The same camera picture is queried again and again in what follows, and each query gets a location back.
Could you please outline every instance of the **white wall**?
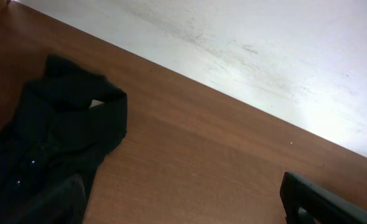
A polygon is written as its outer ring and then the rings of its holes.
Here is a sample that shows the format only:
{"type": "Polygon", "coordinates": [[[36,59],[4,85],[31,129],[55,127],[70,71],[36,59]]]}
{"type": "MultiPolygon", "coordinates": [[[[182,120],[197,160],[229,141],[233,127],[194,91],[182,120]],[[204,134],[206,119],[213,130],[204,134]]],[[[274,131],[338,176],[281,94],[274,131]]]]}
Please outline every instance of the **white wall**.
{"type": "Polygon", "coordinates": [[[367,157],[367,0],[19,1],[367,157]]]}

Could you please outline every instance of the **crumpled black garment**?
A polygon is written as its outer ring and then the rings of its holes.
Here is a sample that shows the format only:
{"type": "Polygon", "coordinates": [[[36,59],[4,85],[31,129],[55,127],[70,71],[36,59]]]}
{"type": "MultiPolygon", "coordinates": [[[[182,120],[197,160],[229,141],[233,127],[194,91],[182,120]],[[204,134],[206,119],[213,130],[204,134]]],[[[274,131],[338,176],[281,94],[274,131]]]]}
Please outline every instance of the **crumpled black garment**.
{"type": "Polygon", "coordinates": [[[126,135],[127,95],[103,76],[57,56],[25,83],[0,132],[0,213],[79,174],[86,203],[97,167],[126,135]],[[90,108],[92,100],[104,102],[90,108]]]}

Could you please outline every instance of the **black object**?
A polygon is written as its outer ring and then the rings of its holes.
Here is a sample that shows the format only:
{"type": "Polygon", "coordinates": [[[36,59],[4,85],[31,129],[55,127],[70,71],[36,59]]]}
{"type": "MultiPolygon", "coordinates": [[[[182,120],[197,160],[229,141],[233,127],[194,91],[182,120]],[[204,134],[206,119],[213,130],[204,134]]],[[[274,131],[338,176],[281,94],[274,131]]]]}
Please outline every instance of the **black object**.
{"type": "Polygon", "coordinates": [[[295,173],[284,174],[280,195],[288,224],[367,224],[367,211],[295,173]]]}
{"type": "Polygon", "coordinates": [[[97,167],[126,128],[125,92],[103,76],[49,56],[44,77],[25,83],[12,121],[0,132],[0,215],[28,202],[40,205],[32,199],[75,174],[85,189],[85,208],[97,167]],[[90,107],[93,100],[104,103],[90,107]]]}

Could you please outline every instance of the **white tag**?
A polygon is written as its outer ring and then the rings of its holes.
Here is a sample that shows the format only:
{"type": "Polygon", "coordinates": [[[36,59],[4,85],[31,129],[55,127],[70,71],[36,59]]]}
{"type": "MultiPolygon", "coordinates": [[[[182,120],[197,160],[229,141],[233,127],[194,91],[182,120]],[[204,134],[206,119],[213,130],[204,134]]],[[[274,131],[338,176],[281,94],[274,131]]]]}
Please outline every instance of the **white tag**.
{"type": "Polygon", "coordinates": [[[93,107],[93,106],[101,105],[101,104],[104,104],[104,102],[99,101],[99,100],[92,100],[90,108],[93,107]]]}

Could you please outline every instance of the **brown wooden table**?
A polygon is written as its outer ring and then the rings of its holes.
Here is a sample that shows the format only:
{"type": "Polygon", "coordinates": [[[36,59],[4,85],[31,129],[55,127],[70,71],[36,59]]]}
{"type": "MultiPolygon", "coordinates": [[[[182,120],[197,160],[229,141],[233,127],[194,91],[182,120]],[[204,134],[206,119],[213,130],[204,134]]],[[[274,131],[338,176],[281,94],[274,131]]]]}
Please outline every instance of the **brown wooden table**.
{"type": "Polygon", "coordinates": [[[50,52],[129,98],[84,223],[285,223],[288,170],[367,209],[366,158],[18,2],[0,13],[0,129],[50,52]]]}

